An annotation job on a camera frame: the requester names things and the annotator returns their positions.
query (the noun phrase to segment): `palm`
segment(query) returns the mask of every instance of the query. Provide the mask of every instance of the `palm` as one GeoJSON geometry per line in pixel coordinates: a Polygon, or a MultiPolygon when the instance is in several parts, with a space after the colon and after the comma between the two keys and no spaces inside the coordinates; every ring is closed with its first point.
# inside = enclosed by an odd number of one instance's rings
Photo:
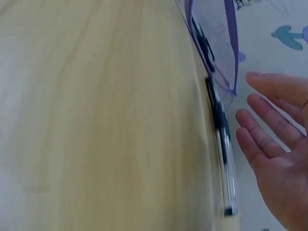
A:
{"type": "MultiPolygon", "coordinates": [[[[247,82],[299,125],[308,125],[307,80],[267,74],[247,78],[247,82]]],[[[263,199],[286,228],[308,230],[297,226],[299,221],[308,225],[308,139],[261,96],[252,94],[247,102],[291,150],[287,153],[266,134],[247,110],[237,112],[238,143],[255,172],[263,199]]]]}
{"type": "Polygon", "coordinates": [[[270,159],[257,178],[263,199],[272,213],[284,220],[298,216],[300,205],[307,204],[308,195],[307,151],[292,151],[270,159]]]}

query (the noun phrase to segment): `wood grain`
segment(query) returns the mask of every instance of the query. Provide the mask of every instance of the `wood grain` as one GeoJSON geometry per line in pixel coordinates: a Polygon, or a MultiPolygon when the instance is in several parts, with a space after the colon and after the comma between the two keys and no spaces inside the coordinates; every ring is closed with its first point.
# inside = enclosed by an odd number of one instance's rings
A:
{"type": "Polygon", "coordinates": [[[202,90],[172,0],[2,1],[0,230],[218,230],[202,90]]]}

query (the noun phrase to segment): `finger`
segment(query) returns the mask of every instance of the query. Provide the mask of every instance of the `finger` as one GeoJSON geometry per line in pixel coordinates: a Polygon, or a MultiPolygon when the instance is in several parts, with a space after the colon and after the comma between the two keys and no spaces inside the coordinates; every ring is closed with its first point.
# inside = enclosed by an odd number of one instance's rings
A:
{"type": "Polygon", "coordinates": [[[268,161],[268,158],[258,148],[247,129],[239,128],[236,131],[236,138],[249,165],[255,174],[257,174],[262,169],[262,166],[266,163],[266,161],[268,161]]]}
{"type": "Polygon", "coordinates": [[[253,116],[245,109],[239,110],[236,113],[236,120],[241,127],[245,128],[255,140],[259,149],[268,157],[274,158],[285,153],[284,149],[273,140],[253,116]]]}
{"type": "Polygon", "coordinates": [[[306,139],[306,136],[284,118],[269,102],[257,94],[247,98],[249,106],[269,126],[275,135],[291,150],[306,139]]]}
{"type": "Polygon", "coordinates": [[[308,80],[284,74],[248,72],[247,83],[267,98],[280,99],[299,108],[308,102],[308,80]]]}
{"type": "Polygon", "coordinates": [[[296,123],[304,127],[303,110],[301,108],[295,107],[283,100],[270,99],[270,101],[285,111],[296,123]]]}

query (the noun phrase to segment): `floor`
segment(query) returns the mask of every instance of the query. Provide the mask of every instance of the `floor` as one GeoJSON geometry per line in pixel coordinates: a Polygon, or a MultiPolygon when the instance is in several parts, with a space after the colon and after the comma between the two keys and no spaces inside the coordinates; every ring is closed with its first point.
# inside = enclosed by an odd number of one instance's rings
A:
{"type": "Polygon", "coordinates": [[[290,0],[259,0],[236,12],[239,48],[245,60],[240,63],[238,96],[226,111],[233,139],[243,231],[285,230],[266,208],[255,176],[236,142],[235,111],[248,109],[246,98],[253,92],[245,82],[245,73],[257,70],[308,76],[307,13],[307,0],[297,0],[296,4],[290,0]]]}

